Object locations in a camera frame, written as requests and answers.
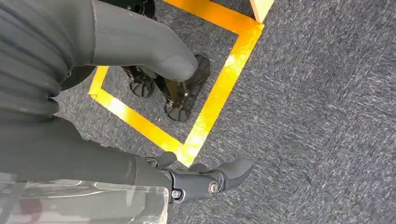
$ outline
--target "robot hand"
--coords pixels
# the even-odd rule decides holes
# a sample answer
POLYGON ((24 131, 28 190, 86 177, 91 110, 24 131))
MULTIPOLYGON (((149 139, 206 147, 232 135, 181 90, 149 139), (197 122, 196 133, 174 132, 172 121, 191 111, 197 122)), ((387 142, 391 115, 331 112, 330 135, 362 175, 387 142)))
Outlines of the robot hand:
POLYGON ((217 193, 238 187, 249 176, 253 164, 246 158, 226 162, 215 169, 208 169, 197 163, 187 170, 165 169, 176 161, 172 152, 165 152, 158 157, 146 157, 153 167, 162 169, 172 180, 171 202, 182 203, 189 200, 206 199, 217 193))

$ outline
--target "gray carpet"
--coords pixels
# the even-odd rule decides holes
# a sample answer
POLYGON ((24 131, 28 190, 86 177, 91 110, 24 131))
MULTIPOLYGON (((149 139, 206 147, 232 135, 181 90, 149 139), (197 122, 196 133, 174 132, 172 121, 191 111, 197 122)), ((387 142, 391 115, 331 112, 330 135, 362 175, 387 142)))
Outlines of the gray carpet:
MULTIPOLYGON (((252 15, 249 2, 217 0, 252 15)), ((246 156, 255 168, 227 194, 180 207, 173 224, 396 223, 396 2, 275 0, 263 35, 197 161, 246 156)), ((236 35, 158 2, 158 20, 212 62, 186 124, 159 90, 134 97, 111 68, 104 88, 184 141, 236 35)), ((87 139, 140 155, 161 150, 87 96, 63 92, 60 116, 87 139)))

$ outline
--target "black foot pad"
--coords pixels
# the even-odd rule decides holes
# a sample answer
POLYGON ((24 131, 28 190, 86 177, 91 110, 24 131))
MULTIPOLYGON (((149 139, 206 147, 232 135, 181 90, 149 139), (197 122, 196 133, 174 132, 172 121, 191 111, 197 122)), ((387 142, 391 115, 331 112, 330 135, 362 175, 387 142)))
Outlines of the black foot pad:
POLYGON ((211 69, 209 59, 202 55, 195 55, 195 57, 198 61, 197 71, 189 80, 184 83, 178 83, 177 85, 177 94, 180 99, 179 103, 175 103, 170 97, 167 97, 168 102, 165 105, 165 113, 172 120, 181 122, 188 120, 194 102, 201 88, 210 76, 211 69))
POLYGON ((154 90, 154 81, 136 66, 122 67, 129 77, 129 88, 138 97, 147 98, 154 90))

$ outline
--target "wooden board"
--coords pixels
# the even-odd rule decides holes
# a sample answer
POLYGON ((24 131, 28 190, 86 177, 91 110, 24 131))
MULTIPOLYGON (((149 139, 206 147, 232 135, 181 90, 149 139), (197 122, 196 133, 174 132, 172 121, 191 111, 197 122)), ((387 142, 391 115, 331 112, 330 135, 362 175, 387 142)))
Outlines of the wooden board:
POLYGON ((274 0, 250 0, 256 20, 262 23, 267 16, 274 0))

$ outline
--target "yellow floor marking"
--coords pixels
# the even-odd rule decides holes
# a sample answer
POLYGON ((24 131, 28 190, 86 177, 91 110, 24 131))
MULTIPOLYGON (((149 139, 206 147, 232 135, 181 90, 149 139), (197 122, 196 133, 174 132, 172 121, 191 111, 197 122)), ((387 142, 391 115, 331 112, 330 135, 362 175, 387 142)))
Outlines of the yellow floor marking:
POLYGON ((102 84, 108 66, 98 67, 88 94, 160 148, 174 152, 177 159, 189 167, 198 155, 235 82, 245 67, 245 63, 258 41, 264 25, 208 0, 165 0, 165 2, 239 35, 186 142, 184 144, 180 143, 103 90, 102 84))

